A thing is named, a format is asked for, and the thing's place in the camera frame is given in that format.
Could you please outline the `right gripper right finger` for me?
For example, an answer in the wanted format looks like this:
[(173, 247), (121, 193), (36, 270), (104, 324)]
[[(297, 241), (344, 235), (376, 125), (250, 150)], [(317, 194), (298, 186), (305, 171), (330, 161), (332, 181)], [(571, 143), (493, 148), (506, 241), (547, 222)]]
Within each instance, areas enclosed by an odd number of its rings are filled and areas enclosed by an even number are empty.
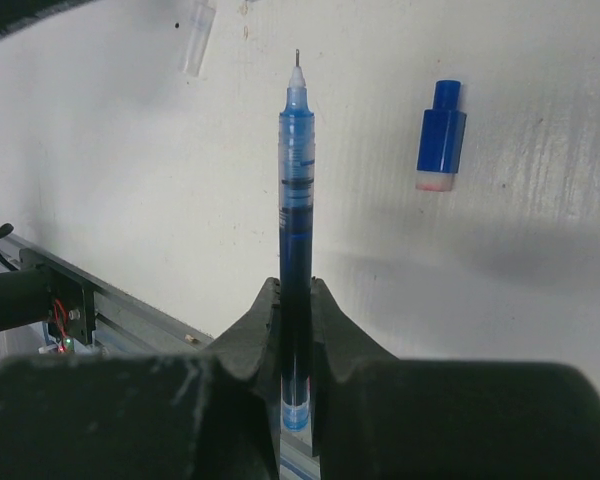
[(600, 479), (600, 395), (555, 362), (390, 354), (311, 287), (325, 479)]

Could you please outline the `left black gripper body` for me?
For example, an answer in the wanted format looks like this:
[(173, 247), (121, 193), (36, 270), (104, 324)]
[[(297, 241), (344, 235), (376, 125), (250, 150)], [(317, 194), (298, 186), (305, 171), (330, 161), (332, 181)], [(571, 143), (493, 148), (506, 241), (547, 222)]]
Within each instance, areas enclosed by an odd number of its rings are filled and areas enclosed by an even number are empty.
[(0, 40), (90, 0), (0, 0)]

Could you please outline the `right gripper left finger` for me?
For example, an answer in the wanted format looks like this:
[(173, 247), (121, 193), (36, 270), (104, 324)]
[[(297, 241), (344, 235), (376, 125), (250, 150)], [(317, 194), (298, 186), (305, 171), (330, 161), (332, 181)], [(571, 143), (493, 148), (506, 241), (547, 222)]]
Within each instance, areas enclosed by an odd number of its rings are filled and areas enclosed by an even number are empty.
[(279, 283), (199, 351), (0, 362), (0, 479), (275, 479)]

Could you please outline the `clear pen cap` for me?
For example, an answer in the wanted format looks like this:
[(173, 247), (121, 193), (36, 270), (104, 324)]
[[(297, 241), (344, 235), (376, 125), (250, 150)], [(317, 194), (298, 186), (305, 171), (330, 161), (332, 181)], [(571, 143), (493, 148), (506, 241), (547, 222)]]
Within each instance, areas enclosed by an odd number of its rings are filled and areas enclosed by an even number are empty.
[(180, 70), (198, 77), (217, 12), (217, 1), (194, 0), (189, 2), (188, 15), (181, 23), (184, 41), (179, 58)]

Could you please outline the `blue pen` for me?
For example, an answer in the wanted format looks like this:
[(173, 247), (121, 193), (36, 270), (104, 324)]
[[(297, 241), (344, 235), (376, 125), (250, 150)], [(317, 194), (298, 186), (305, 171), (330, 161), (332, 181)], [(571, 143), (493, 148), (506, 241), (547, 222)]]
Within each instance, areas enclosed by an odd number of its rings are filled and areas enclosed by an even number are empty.
[(315, 117), (299, 51), (278, 133), (282, 420), (300, 432), (309, 423)]

